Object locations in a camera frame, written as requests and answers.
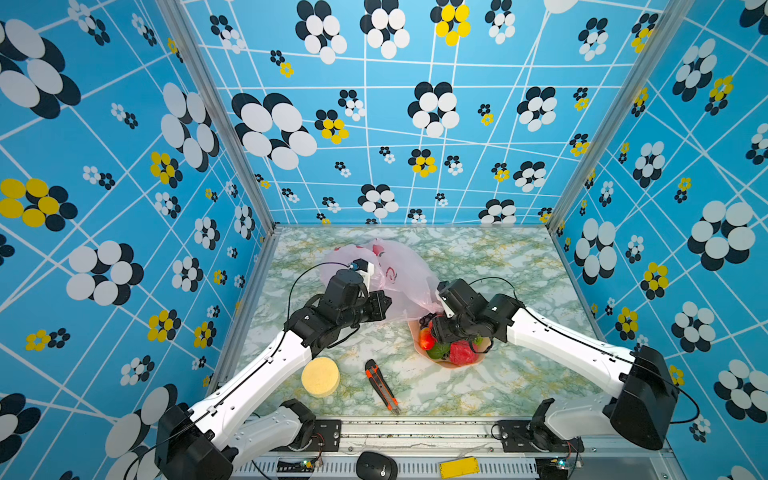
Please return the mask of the pink plastic bag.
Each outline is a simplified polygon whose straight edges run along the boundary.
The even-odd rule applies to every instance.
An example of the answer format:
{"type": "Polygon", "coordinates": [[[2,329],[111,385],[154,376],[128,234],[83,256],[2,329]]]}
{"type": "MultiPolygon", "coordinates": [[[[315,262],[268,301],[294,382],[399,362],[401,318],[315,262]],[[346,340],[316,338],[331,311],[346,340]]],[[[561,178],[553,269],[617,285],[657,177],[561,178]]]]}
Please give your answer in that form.
{"type": "Polygon", "coordinates": [[[349,244],[329,251],[322,262],[320,278],[328,284],[340,268],[362,259],[374,267],[371,290],[383,290],[392,299],[387,309],[387,322],[416,321],[430,313],[441,313],[443,307],[437,298],[437,275],[427,263],[405,244],[385,239],[373,239],[361,245],[349,244]]]}

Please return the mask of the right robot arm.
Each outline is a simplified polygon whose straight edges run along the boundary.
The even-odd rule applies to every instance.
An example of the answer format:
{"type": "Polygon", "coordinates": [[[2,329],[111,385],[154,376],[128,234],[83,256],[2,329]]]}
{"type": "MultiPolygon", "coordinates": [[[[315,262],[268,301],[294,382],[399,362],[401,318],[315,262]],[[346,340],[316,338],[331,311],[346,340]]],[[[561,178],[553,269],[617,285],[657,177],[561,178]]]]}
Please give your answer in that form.
{"type": "Polygon", "coordinates": [[[444,291],[442,314],[433,321],[441,343],[474,341],[513,344],[543,355],[600,388],[591,397],[543,400],[528,424],[530,442],[551,451],[583,436],[618,435],[657,451],[663,448],[679,393],[663,356],[643,346],[634,351],[603,343],[556,324],[504,294],[444,291]]]}

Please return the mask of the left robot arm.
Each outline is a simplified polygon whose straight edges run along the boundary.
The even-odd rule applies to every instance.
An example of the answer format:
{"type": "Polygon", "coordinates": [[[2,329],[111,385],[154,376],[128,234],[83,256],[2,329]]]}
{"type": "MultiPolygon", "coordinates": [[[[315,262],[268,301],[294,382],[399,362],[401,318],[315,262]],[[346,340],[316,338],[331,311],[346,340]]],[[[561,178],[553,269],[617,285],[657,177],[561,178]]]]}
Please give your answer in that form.
{"type": "Polygon", "coordinates": [[[288,400],[258,419],[252,413],[285,380],[325,349],[344,329],[380,322],[392,304],[369,287],[368,273],[338,270],[323,293],[293,311],[280,333],[247,367],[214,393],[183,409],[169,408],[158,423],[154,464],[166,479],[228,479],[276,448],[304,448],[315,415],[288,400]]]}

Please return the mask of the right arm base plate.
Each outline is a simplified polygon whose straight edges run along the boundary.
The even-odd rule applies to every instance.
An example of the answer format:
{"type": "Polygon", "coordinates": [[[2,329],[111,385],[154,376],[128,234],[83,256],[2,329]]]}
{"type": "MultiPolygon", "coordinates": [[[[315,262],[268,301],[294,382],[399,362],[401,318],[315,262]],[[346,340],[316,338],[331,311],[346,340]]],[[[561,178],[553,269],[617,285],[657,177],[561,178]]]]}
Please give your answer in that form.
{"type": "Polygon", "coordinates": [[[580,437],[563,440],[546,427],[535,427],[530,420],[499,420],[491,427],[491,436],[502,444],[505,453],[565,453],[584,451],[580,437]]]}

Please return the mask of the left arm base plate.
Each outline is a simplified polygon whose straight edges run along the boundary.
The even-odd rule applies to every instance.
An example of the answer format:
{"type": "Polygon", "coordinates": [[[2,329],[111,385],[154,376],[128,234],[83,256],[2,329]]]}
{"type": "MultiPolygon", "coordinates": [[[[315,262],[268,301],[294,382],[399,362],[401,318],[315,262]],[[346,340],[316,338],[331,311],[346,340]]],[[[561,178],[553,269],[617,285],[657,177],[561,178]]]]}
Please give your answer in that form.
{"type": "Polygon", "coordinates": [[[298,439],[286,446],[272,449],[272,452],[338,452],[342,433],[342,421],[339,419],[317,419],[311,424],[312,429],[302,427],[298,439]]]}

